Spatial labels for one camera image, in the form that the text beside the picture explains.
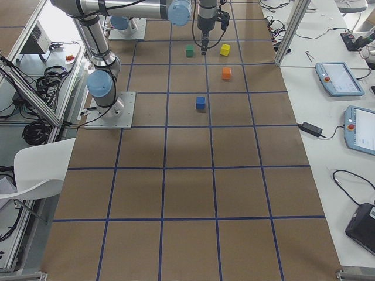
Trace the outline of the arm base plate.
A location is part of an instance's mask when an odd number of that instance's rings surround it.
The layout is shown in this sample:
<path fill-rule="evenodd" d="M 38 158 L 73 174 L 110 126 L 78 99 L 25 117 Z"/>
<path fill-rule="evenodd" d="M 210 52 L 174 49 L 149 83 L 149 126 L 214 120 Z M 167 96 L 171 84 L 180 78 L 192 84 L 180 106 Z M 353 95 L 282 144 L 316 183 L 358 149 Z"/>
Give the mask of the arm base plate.
<path fill-rule="evenodd" d="M 145 18 L 110 17 L 108 39 L 112 41 L 144 40 Z"/>
<path fill-rule="evenodd" d="M 99 107 L 89 111 L 86 118 L 86 129 L 131 129 L 134 115 L 136 92 L 117 92 L 117 102 L 106 113 Z"/>

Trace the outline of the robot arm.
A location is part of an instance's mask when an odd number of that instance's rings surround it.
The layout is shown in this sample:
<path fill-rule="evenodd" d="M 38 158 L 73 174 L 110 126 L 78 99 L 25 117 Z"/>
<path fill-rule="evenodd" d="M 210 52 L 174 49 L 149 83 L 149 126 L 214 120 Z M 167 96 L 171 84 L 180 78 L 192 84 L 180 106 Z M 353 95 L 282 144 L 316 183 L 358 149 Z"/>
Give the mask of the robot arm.
<path fill-rule="evenodd" d="M 230 15 L 222 9 L 224 1 L 52 1 L 52 5 L 71 17 L 80 29 L 80 36 L 90 52 L 95 68 L 89 75 L 87 88 L 94 98 L 97 112 L 105 119 L 118 118 L 124 112 L 124 103 L 117 93 L 120 60 L 110 50 L 100 16 L 120 18 L 151 18 L 168 20 L 174 26 L 183 26 L 189 20 L 202 35 L 198 46 L 205 55 L 209 33 L 215 24 L 222 31 L 229 25 Z"/>
<path fill-rule="evenodd" d="M 112 16 L 110 17 L 110 24 L 116 30 L 122 33 L 132 34 L 138 30 L 137 24 L 132 20 L 124 16 Z"/>

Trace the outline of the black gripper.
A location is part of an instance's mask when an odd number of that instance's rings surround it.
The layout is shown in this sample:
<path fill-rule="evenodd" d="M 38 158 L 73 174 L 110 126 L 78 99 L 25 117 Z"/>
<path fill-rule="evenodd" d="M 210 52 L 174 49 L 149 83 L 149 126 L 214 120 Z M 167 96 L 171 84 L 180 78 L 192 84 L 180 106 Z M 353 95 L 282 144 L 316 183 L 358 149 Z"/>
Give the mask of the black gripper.
<path fill-rule="evenodd" d="M 216 22 L 220 22 L 222 32 L 229 25 L 229 13 L 222 10 L 223 3 L 216 0 L 202 0 L 198 3 L 197 27 L 201 31 L 201 55 L 206 55 L 209 44 L 209 33 L 214 29 Z"/>

